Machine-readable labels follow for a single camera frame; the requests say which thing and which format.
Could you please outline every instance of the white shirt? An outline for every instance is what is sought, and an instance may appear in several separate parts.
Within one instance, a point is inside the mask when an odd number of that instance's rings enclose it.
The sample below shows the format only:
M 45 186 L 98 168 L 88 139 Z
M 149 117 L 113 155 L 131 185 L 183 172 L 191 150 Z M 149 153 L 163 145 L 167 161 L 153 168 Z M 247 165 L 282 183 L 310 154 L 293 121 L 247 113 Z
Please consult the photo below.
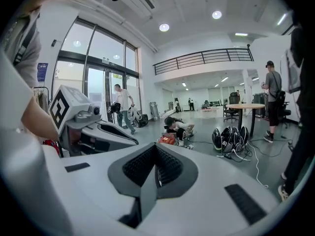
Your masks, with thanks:
M 122 111 L 128 111 L 128 97 L 130 96 L 129 92 L 126 89 L 122 89 L 122 91 L 116 93 L 117 100 L 120 106 L 123 108 Z

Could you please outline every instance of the black backpack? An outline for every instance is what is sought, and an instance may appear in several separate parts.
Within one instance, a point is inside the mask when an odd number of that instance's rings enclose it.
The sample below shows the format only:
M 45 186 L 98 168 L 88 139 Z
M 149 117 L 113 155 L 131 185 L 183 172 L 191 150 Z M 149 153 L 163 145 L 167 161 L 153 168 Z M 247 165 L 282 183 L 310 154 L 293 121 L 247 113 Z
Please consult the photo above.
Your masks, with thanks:
M 282 106 L 284 104 L 284 101 L 285 101 L 285 91 L 282 91 L 279 89 L 275 74 L 273 72 L 272 72 L 272 75 L 275 78 L 275 82 L 276 82 L 278 90 L 276 92 L 276 95 L 273 95 L 271 92 L 269 92 L 269 93 L 271 94 L 272 97 L 274 97 L 276 99 L 277 106 Z

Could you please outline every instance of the black office chair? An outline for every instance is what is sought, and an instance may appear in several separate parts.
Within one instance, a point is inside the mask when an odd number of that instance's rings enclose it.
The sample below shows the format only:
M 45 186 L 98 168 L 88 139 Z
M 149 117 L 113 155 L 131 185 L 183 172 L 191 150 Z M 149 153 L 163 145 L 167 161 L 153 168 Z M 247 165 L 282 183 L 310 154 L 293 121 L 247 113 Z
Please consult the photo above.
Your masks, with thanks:
M 228 98 L 230 104 L 238 104 L 240 102 L 240 97 L 237 95 L 236 92 L 232 92 Z M 235 116 L 238 116 L 238 110 L 237 109 L 227 109 L 226 105 L 223 105 L 223 122 L 225 120 L 231 120 L 231 123 L 233 123 L 233 120 L 237 120 Z

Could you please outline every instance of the round table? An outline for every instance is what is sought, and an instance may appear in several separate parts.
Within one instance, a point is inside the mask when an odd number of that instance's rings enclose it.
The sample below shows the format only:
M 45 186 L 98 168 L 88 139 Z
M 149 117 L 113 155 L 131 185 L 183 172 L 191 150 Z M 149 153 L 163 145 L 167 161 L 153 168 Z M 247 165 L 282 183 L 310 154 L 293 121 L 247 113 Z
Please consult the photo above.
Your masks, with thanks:
M 254 126 L 255 126 L 256 109 L 264 108 L 265 105 L 264 104 L 228 104 L 226 107 L 239 110 L 238 130 L 241 130 L 242 128 L 243 109 L 252 109 L 252 126 L 251 126 L 251 132 L 250 132 L 250 137 L 252 137 L 252 133 L 254 131 Z

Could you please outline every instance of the man in gray shirt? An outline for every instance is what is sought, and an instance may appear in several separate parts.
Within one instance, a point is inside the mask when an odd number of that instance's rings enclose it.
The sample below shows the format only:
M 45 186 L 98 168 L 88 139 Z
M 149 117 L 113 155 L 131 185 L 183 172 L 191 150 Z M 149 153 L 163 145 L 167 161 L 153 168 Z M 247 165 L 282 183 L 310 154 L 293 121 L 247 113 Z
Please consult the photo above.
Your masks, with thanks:
M 275 71 L 275 65 L 272 61 L 268 61 L 266 64 L 268 73 L 266 75 L 266 83 L 262 83 L 262 89 L 268 89 L 268 113 L 269 113 L 269 125 L 270 131 L 266 131 L 267 135 L 264 139 L 270 143 L 274 140 L 275 128 L 279 124 L 278 120 L 278 107 L 276 98 L 282 88 L 281 75 Z

